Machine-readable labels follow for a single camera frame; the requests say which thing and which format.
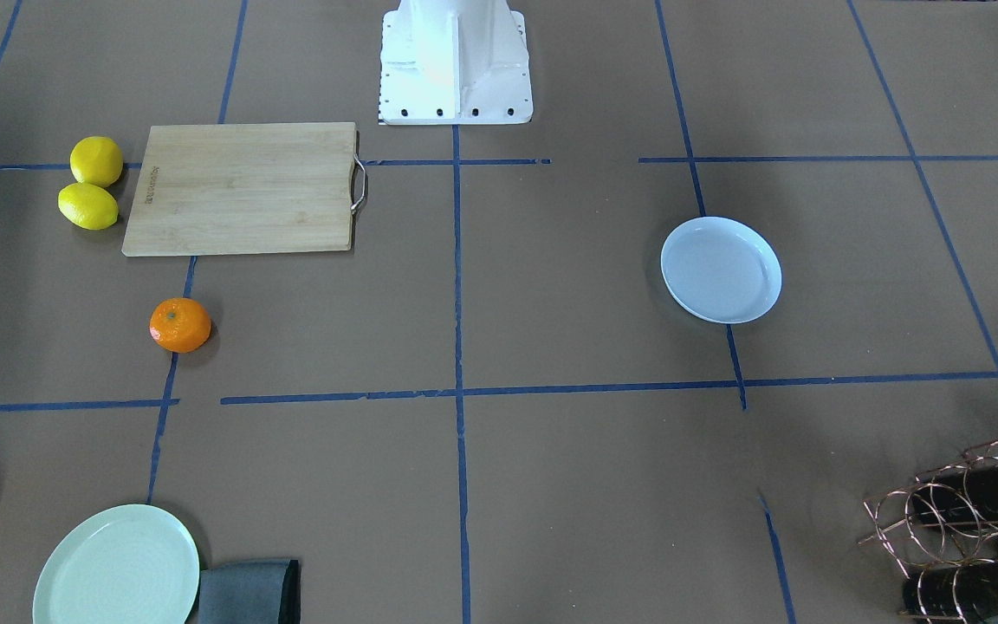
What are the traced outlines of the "light blue plate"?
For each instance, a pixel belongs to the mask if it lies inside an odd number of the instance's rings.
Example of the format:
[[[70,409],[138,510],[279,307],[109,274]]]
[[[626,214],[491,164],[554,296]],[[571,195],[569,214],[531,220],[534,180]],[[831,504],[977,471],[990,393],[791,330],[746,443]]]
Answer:
[[[706,322],[753,322],[775,307],[783,289],[773,246],[733,218],[678,225],[663,242],[660,271],[672,299]]]

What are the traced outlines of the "light green plate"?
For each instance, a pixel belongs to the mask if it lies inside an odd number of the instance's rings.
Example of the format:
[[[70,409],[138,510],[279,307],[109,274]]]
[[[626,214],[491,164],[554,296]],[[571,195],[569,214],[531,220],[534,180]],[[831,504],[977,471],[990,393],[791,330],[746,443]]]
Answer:
[[[153,505],[111,507],[76,525],[45,561],[35,623],[185,623],[197,603],[198,548]]]

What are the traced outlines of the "wooden cutting board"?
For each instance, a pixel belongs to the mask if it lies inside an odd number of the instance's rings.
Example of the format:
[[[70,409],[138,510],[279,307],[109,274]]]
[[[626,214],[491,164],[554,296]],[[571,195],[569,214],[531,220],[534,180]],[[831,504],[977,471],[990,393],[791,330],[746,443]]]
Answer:
[[[151,127],[127,257],[348,251],[367,173],[352,122]]]

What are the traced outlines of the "orange mandarin fruit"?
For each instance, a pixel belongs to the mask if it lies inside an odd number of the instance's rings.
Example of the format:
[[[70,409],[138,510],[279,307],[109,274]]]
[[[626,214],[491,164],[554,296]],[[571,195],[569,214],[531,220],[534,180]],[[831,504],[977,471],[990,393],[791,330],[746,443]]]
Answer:
[[[197,300],[187,297],[159,302],[149,320],[149,335],[160,348],[190,353],[210,339],[213,321]]]

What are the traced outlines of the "folded grey cloth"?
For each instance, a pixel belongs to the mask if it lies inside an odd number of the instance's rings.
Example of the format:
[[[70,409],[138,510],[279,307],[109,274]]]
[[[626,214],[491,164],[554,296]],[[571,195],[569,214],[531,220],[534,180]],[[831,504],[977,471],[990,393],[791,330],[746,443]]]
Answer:
[[[198,623],[300,623],[301,562],[262,558],[199,576]]]

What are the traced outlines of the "lower yellow lemon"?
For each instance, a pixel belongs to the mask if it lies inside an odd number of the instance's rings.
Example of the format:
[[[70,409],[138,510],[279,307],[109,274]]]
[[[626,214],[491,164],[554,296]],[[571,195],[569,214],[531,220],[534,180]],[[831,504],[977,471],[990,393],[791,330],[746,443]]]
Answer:
[[[106,189],[75,182],[58,193],[58,209],[71,224],[88,231],[111,228],[118,221],[118,201]]]

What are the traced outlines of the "dark wine bottle lower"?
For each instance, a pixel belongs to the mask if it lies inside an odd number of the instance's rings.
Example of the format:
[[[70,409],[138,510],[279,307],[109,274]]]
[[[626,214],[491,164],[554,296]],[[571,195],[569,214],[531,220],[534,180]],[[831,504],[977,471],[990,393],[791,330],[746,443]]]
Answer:
[[[904,582],[902,597],[918,623],[998,623],[998,562],[923,571]]]

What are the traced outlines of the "dark wine bottle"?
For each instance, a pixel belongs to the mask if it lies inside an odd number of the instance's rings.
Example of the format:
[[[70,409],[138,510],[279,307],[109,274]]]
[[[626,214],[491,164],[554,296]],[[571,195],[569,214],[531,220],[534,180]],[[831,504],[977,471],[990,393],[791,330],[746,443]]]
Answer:
[[[998,523],[998,465],[932,478],[915,490],[911,513],[925,524]]]
[[[918,623],[998,623],[998,562],[923,571],[904,582],[902,597]]]

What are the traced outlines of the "dark wine bottle upper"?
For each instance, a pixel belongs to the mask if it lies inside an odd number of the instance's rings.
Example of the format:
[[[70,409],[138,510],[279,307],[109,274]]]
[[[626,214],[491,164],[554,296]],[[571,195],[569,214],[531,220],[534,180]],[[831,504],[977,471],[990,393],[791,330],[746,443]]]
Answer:
[[[925,524],[998,523],[998,465],[932,478],[915,490],[911,513]]]

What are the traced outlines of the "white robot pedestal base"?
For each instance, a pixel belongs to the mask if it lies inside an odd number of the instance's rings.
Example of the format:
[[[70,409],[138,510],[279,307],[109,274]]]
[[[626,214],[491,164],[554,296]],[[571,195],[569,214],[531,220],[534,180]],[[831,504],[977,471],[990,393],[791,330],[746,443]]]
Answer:
[[[506,1],[401,1],[381,20],[379,59],[381,124],[534,117],[526,20]]]

